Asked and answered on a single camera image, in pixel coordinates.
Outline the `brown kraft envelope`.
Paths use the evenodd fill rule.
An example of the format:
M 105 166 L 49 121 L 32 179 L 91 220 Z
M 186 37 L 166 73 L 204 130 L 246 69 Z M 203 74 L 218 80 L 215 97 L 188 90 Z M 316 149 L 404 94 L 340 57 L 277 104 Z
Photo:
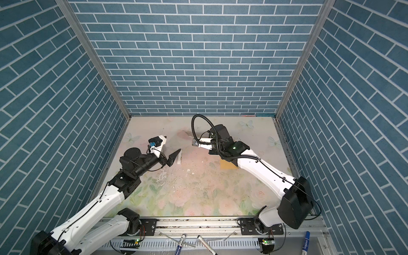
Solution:
M 226 160 L 220 160 L 220 169 L 221 170 L 237 170 L 238 167 L 235 166 L 232 162 L 228 162 Z

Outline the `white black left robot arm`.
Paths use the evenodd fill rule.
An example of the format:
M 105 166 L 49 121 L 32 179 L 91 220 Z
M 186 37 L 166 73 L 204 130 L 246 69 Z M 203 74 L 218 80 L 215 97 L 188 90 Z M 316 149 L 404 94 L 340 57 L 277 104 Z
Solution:
M 94 226 L 114 207 L 123 202 L 141 184 L 141 176 L 155 165 L 172 166 L 180 149 L 166 157 L 160 150 L 151 147 L 148 154 L 138 148 L 128 149 L 120 158 L 120 171 L 106 183 L 97 195 L 82 210 L 50 232 L 36 234 L 30 245 L 31 255 L 90 255 L 111 239 L 121 235 L 136 235 L 141 232 L 140 216 L 125 208 L 107 223 Z

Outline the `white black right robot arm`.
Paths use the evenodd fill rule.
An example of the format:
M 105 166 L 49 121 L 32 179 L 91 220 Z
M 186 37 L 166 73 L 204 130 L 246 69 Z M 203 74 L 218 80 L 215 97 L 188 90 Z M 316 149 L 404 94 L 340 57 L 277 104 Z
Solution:
M 258 211 L 254 217 L 255 228 L 265 233 L 273 225 L 284 223 L 290 228 L 299 229 L 316 204 L 308 180 L 279 171 L 261 159 L 247 144 L 234 141 L 222 124 L 211 128 L 208 133 L 208 138 L 198 139 L 194 135 L 192 145 L 205 148 L 210 154 L 219 155 L 223 160 L 251 173 L 279 199 L 277 206 L 263 206 Z

